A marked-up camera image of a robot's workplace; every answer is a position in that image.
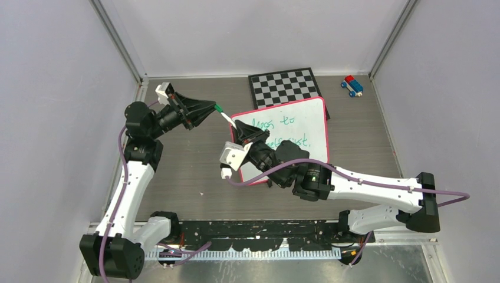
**white bracket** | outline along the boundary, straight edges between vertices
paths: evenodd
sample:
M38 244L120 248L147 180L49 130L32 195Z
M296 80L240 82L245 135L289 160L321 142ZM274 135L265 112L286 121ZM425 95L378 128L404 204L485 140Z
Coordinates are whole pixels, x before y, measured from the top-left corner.
M170 83L163 83L163 84L159 84L157 87L156 87L156 94L158 95L158 102L162 105L167 105L167 104L170 104L169 103L169 99L168 99L168 94L166 93L166 90L167 88L169 88L170 86Z
M229 165L234 171L238 170L241 163L243 163L243 160L245 160L248 150L250 150L252 144L253 143L248 143L243 147L239 144L226 141L219 161L223 164Z
M396 219L398 214L399 210L397 208L386 205L377 205L363 210L351 210L347 221L349 231L364 235L377 229L404 226L404 223Z
M147 223L135 231L132 242L140 243L144 253L151 251L157 243L170 235L170 219L155 216L148 219Z

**blue lego brick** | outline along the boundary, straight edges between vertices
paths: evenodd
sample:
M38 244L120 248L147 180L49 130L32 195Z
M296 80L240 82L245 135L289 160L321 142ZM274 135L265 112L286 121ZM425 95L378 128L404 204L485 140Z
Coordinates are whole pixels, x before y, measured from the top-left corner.
M352 80L349 85L351 85L351 87L353 88L353 90L357 93L359 92L362 92L363 91L363 87L358 83L357 80Z

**lego toy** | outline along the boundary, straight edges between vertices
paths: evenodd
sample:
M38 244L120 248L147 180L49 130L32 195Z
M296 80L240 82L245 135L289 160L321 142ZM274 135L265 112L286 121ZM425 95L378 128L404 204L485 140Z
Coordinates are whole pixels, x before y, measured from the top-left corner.
M340 86L349 90L350 97L363 95L363 87L360 85L360 83L358 83L357 80L354 79L352 75L348 75L340 84Z

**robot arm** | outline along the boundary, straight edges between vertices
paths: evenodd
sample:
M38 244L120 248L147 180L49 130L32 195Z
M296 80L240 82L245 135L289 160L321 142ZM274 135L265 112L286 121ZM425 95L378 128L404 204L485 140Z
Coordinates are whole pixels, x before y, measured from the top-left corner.
M247 125L239 120L232 128L235 143L227 142L221 154L221 176L231 176L247 162L265 172L281 163L309 158L309 152L290 142L282 141L276 150L265 144L269 131ZM351 172L335 167L335 172L315 163L292 164L268 177L280 187L293 187L293 194L301 199L354 199L380 205L363 210L346 210L339 215L339 230L364 235L372 230L392 226L406 226L417 232L439 232L436 196L429 193L388 189L389 186L435 189L434 177L421 173L417 178L394 179ZM385 185L372 186L353 179L369 180Z
M126 177L122 173L96 232L83 235L80 241L81 253L92 275L100 275L99 250L110 223L103 256L104 270L109 277L136 279L142 271L144 255L166 236L175 239L180 234L179 220L172 212L155 212L136 232L133 231L134 221L162 156L163 145L157 138L180 124L188 130L197 127L215 111L215 102L184 97L169 83L159 85L156 92L160 104L165 105L158 113L143 102L134 102L125 110L129 137L123 150L128 168L127 182L124 184ZM123 186L124 194L120 196Z

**whiteboard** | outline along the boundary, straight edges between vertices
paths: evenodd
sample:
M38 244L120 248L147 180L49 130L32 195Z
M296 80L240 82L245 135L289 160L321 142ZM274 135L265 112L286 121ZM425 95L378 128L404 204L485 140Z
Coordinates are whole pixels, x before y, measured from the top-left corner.
M270 136L266 144L272 149L276 149L283 140L290 140L301 149L307 150L310 158L329 161L328 128L325 101L322 97L235 114L231 119L269 130ZM250 162L241 166L239 172L243 182L262 173ZM267 179L264 177L253 185L265 182Z

